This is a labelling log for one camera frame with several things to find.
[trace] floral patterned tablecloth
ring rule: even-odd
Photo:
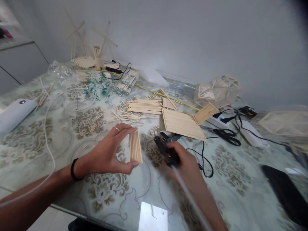
[[[51,96],[64,90],[83,87],[82,83],[60,85],[51,76],[43,75],[43,82],[55,83]],[[36,98],[42,87],[39,79],[0,97],[4,108],[18,98]],[[152,93],[135,88],[135,98],[152,96]],[[116,124],[102,109],[126,110],[131,96],[112,95],[109,102],[96,101],[85,110],[92,98],[85,98],[80,90],[68,92],[58,98],[47,115],[48,143],[56,159],[57,170],[70,164],[75,158],[89,152]],[[53,169],[46,149],[44,116],[51,101],[47,99],[37,112],[32,112],[13,132],[0,135],[0,196],[33,182]],[[178,110],[188,114],[195,111],[178,105]],[[102,115],[93,122],[93,118]],[[154,143],[154,136],[164,131],[164,123],[158,119],[140,119],[139,126],[143,164],[126,174],[91,174],[75,183],[53,206],[112,229],[138,230],[141,202],[147,202],[168,211],[169,230],[200,230],[200,222],[191,205],[178,186],[162,168],[162,156]],[[205,142],[205,157],[212,163],[214,175],[204,178],[217,206],[230,230],[297,230],[279,204],[270,184],[261,172],[266,164],[284,171],[285,167],[303,168],[292,154],[282,146],[271,144],[269,152],[250,146],[239,134],[242,146],[232,146],[221,138]],[[181,137],[185,148],[198,152],[202,141]],[[120,161],[129,161],[129,138],[125,138],[117,150]],[[206,173],[210,166],[205,163]],[[292,177],[299,190],[307,198],[307,178]]]

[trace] floor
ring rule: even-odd
[[[76,217],[48,207],[28,231],[67,231],[68,224]]]

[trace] power strip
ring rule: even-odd
[[[229,128],[229,122],[225,124],[224,122],[221,122],[220,119],[223,119],[223,117],[218,117],[216,119],[215,117],[211,116],[206,121],[210,122],[211,124],[215,125],[216,127],[220,128],[220,129]]]
[[[236,121],[238,124],[241,124],[240,120],[237,119]],[[243,128],[246,128],[252,131],[258,137],[263,138],[263,136],[254,128],[254,126],[251,125],[251,123],[249,123],[246,120],[242,120],[242,123],[243,123]],[[258,137],[254,136],[250,131],[247,131],[241,128],[241,133],[252,146],[259,147],[259,148],[269,148],[270,147],[269,143],[266,140],[259,139]]]

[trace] black wristband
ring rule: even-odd
[[[72,178],[73,178],[75,181],[81,181],[81,180],[83,180],[83,178],[82,178],[82,179],[78,179],[78,178],[75,176],[75,174],[74,174],[74,165],[75,165],[75,163],[76,163],[77,160],[78,160],[78,158],[76,158],[75,160],[73,160],[73,163],[72,163],[72,165],[71,165],[71,176],[72,176]]]

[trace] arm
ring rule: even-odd
[[[117,124],[106,137],[88,154],[79,158],[74,166],[78,179],[91,173],[130,174],[138,162],[122,163],[116,157],[117,147],[130,133],[137,130],[127,124]],[[43,177],[26,187],[0,200],[0,204],[20,196],[39,185]],[[71,177],[71,165],[55,172],[39,189],[4,208],[0,209],[0,227],[2,230],[27,230],[45,209],[75,181]]]
[[[195,202],[201,209],[205,218],[209,221],[214,231],[227,231],[227,227],[222,219],[216,203],[209,192],[206,183],[200,173],[199,166],[194,155],[189,153],[178,142],[167,144],[168,148],[173,148],[179,155],[181,164],[178,172],[181,175],[189,192],[192,194]],[[176,176],[171,168],[166,163],[167,172],[175,179]]]

